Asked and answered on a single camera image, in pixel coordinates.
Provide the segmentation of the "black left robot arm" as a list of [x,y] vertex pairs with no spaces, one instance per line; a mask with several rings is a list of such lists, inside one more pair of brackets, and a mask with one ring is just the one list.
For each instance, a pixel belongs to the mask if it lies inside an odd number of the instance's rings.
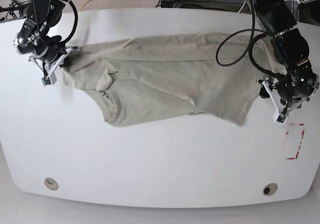
[[[249,44],[251,63],[264,74],[257,80],[262,86],[261,98],[271,98],[275,106],[274,121],[285,123],[289,113],[316,93],[320,80],[309,61],[309,45],[296,28],[296,20],[284,0],[249,0],[252,13],[264,28]],[[274,73],[259,66],[253,57],[253,46],[269,36],[276,60],[285,66],[286,74]]]

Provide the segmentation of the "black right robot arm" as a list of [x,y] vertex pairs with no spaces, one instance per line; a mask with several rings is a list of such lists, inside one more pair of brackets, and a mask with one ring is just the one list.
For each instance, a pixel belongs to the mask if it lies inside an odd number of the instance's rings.
[[[75,17],[71,33],[64,40],[60,35],[48,36],[50,28],[60,21],[67,3]],[[77,28],[78,12],[72,0],[31,0],[27,5],[26,17],[14,39],[14,47],[21,55],[29,54],[29,61],[40,68],[44,86],[53,85],[57,81],[56,69],[67,66],[69,54],[78,51],[77,46],[67,46]]]

